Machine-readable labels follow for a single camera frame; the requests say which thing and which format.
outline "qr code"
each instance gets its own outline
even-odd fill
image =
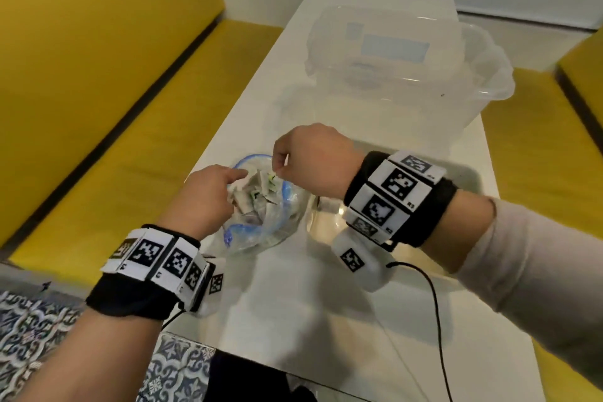
[[[352,248],[341,255],[341,260],[352,272],[356,272],[364,266],[364,261],[360,259],[360,256]]]
[[[394,169],[381,186],[394,197],[404,200],[417,185],[417,181],[410,178],[402,170]]]
[[[170,274],[175,275],[178,278],[182,278],[182,276],[184,276],[186,273],[186,269],[188,269],[191,261],[192,257],[178,248],[175,248],[163,263],[163,268]]]
[[[163,245],[143,239],[128,256],[128,259],[142,266],[151,267],[162,249]]]
[[[126,238],[119,248],[117,248],[113,254],[109,256],[109,259],[122,259],[128,250],[136,243],[137,238]]]
[[[209,293],[222,291],[222,282],[224,280],[224,274],[214,275],[212,280],[209,282]]]
[[[362,209],[362,214],[379,226],[394,213],[394,207],[377,195],[374,195]]]
[[[377,228],[369,223],[367,223],[364,219],[362,218],[356,218],[351,224],[350,226],[357,230],[358,232],[360,232],[361,234],[367,236],[367,237],[373,237],[373,235],[375,235],[377,233]]]
[[[201,278],[201,268],[193,262],[191,269],[189,270],[189,273],[186,274],[185,284],[189,288],[191,288],[191,291],[194,291],[195,288],[197,287],[197,283],[199,283],[200,278]]]
[[[421,173],[425,173],[432,167],[430,163],[425,162],[422,159],[416,158],[415,156],[406,156],[401,163]]]

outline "black cable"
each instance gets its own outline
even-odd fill
[[[183,314],[186,310],[183,308],[181,309],[177,314],[173,315],[168,321],[165,322],[165,324],[162,325],[161,330],[164,330],[165,328],[167,328],[167,326],[169,326],[169,324],[175,320],[177,317],[179,317],[181,314]]]
[[[386,267],[388,269],[392,268],[392,267],[396,267],[396,266],[404,266],[404,267],[410,267],[411,269],[415,269],[422,276],[424,276],[425,279],[427,280],[427,282],[429,283],[429,287],[431,288],[431,293],[433,294],[433,303],[435,304],[435,321],[438,325],[438,346],[440,348],[440,362],[442,365],[442,373],[444,374],[444,383],[446,383],[446,391],[448,393],[448,399],[450,400],[450,402],[454,402],[452,400],[452,394],[450,393],[450,386],[448,385],[448,375],[446,375],[446,366],[444,365],[444,352],[442,349],[442,325],[440,323],[440,307],[438,307],[438,296],[435,293],[435,286],[433,285],[433,281],[431,281],[431,278],[429,277],[429,275],[427,275],[423,271],[423,269],[420,269],[417,266],[414,266],[407,262],[396,261],[396,262],[390,262],[386,265]]]

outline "bag of paper scraps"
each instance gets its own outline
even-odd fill
[[[268,248],[292,235],[310,194],[277,177],[272,171],[272,156],[246,156],[235,169],[246,169],[249,175],[229,187],[235,212],[224,224],[226,247],[234,251],[256,245]]]

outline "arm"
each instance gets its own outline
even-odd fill
[[[343,200],[363,159],[351,140],[313,124],[276,142],[273,169],[316,195]],[[603,242],[459,190],[421,249],[603,388]]]
[[[155,223],[202,240],[219,230],[233,213],[226,185],[246,175],[246,170],[221,166],[192,173]],[[122,291],[116,295],[127,297]],[[157,307],[167,314],[176,305],[175,297],[161,302],[167,303]],[[21,391],[19,402],[134,401],[161,326],[161,320],[106,316],[87,308],[49,361]]]

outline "sleeve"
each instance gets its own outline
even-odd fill
[[[519,205],[494,204],[496,218],[458,279],[603,389],[603,242]]]

